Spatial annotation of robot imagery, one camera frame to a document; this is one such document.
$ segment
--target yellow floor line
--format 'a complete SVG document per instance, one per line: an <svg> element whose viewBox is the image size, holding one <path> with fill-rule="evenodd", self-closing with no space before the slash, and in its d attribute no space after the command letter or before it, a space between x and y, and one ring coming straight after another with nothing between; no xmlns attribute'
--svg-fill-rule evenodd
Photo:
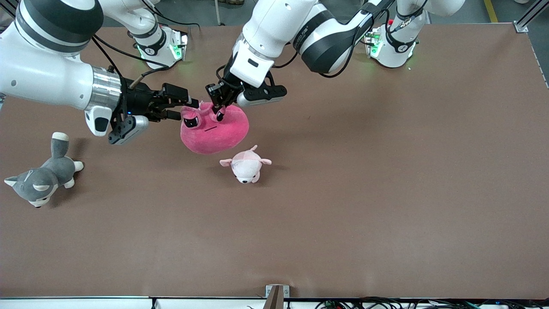
<svg viewBox="0 0 549 309"><path fill-rule="evenodd" d="M488 16L490 17L491 23L498 23L496 11L494 11L494 6L492 5L491 0L484 0L484 6L486 6L486 10L488 11Z"/></svg>

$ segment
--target white plush paw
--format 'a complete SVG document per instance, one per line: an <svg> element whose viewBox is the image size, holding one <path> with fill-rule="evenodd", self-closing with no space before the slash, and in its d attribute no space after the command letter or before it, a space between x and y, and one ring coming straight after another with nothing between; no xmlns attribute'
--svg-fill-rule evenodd
<svg viewBox="0 0 549 309"><path fill-rule="evenodd" d="M69 182L67 182L66 184L63 185L65 188L72 188L74 186L74 178L72 178L71 180L69 180Z"/></svg>
<svg viewBox="0 0 549 309"><path fill-rule="evenodd" d="M69 136L63 132L55 132L52 135L52 138L56 140L69 141Z"/></svg>
<svg viewBox="0 0 549 309"><path fill-rule="evenodd" d="M74 162L74 168L75 168L76 172L80 172L81 170L84 169L84 163L82 163L80 161L75 161Z"/></svg>

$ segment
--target gray stuffed husky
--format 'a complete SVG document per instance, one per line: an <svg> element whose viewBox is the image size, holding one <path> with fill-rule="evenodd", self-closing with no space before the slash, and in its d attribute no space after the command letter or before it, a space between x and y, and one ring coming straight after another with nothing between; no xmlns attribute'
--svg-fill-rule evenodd
<svg viewBox="0 0 549 309"><path fill-rule="evenodd" d="M74 186L72 176L84 168L82 162L65 157L68 150L67 134L55 132L52 135L52 157L48 161L39 168L6 178L4 182L10 185L20 197L39 208L49 201L59 186L67 189Z"/></svg>

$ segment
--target plush toy eye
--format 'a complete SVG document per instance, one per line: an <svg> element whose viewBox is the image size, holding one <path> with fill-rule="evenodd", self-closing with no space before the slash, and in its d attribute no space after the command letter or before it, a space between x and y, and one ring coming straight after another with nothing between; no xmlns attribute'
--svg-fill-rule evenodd
<svg viewBox="0 0 549 309"><path fill-rule="evenodd" d="M221 113L221 111L217 112L217 115L215 116L215 118L217 119L217 121L222 121L223 120L223 117L225 116L225 114Z"/></svg>
<svg viewBox="0 0 549 309"><path fill-rule="evenodd" d="M198 126L198 116L194 117L193 119L183 118L183 123L185 123L185 126L188 128L194 128Z"/></svg>

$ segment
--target pink stuffed animal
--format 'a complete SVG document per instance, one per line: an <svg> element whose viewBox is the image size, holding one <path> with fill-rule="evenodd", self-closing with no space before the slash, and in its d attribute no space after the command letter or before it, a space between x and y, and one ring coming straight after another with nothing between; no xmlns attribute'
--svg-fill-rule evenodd
<svg viewBox="0 0 549 309"><path fill-rule="evenodd" d="M181 141L192 152L201 155L238 145L250 126L248 117L239 107L229 105L214 114L212 106L211 102L201 102L199 108L184 106L181 109Z"/></svg>
<svg viewBox="0 0 549 309"><path fill-rule="evenodd" d="M271 165L269 159L262 159L254 150L257 145L250 150L237 153L232 159L219 161L219 164L224 167L231 167L234 176L243 184L257 183L259 180L259 170L263 164Z"/></svg>

